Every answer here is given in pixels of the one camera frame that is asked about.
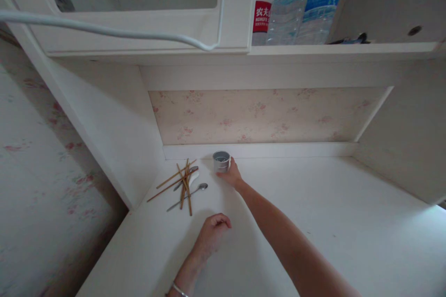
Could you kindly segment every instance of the left arm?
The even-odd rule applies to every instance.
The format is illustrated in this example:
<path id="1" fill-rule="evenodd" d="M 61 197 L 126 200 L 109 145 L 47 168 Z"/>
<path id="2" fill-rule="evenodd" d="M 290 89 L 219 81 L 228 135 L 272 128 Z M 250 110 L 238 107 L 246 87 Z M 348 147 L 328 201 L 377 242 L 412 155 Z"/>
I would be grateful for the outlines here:
<path id="1" fill-rule="evenodd" d="M 222 213 L 210 216 L 204 221 L 192 251 L 174 280 L 175 285 L 188 297 L 192 297 L 198 275 L 212 253 L 217 251 L 223 233 L 231 227 L 231 221 Z M 167 297 L 181 297 L 181 294 L 172 286 Z"/>

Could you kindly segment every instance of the right arm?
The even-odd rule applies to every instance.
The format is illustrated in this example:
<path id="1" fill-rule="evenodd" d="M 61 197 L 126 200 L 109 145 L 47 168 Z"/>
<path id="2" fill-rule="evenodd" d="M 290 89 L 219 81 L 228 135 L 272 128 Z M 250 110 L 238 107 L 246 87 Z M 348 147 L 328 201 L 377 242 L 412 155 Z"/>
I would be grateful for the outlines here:
<path id="1" fill-rule="evenodd" d="M 229 171 L 217 176 L 244 199 L 300 296 L 361 296 L 282 211 L 243 181 L 234 158 Z"/>

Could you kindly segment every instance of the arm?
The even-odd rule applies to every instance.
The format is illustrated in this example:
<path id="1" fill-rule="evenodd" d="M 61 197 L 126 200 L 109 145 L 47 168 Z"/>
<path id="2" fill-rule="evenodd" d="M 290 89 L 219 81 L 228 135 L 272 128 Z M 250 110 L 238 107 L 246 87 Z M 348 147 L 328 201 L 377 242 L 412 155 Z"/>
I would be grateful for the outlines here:
<path id="1" fill-rule="evenodd" d="M 217 176 L 244 199 L 300 296 L 360 296 L 282 211 L 243 181 L 234 158 L 229 171 Z"/>
<path id="2" fill-rule="evenodd" d="M 192 251 L 174 280 L 177 287 L 188 297 L 193 295 L 198 275 L 212 253 L 217 251 L 223 233 L 230 228 L 231 221 L 222 213 L 210 216 L 204 221 Z M 171 287 L 167 297 L 181 297 L 181 294 Z"/>

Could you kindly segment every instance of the right hand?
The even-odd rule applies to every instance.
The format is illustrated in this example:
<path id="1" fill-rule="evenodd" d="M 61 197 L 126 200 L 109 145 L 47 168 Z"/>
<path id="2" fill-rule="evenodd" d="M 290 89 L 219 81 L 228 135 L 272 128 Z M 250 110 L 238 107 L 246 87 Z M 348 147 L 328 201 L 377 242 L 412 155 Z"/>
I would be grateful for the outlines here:
<path id="1" fill-rule="evenodd" d="M 231 157 L 231 166 L 229 167 L 226 173 L 217 172 L 216 175 L 229 183 L 232 187 L 237 188 L 240 184 L 243 183 L 242 176 L 238 170 L 238 166 L 233 157 Z"/>

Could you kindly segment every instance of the small cup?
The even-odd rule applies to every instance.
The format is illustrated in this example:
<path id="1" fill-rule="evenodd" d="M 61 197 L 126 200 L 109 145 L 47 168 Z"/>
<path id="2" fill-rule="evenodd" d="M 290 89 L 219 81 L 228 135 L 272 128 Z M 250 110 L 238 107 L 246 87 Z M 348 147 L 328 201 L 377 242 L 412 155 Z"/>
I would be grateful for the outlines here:
<path id="1" fill-rule="evenodd" d="M 214 159 L 214 173 L 226 173 L 229 168 L 230 155 L 225 151 L 217 151 L 213 154 Z"/>

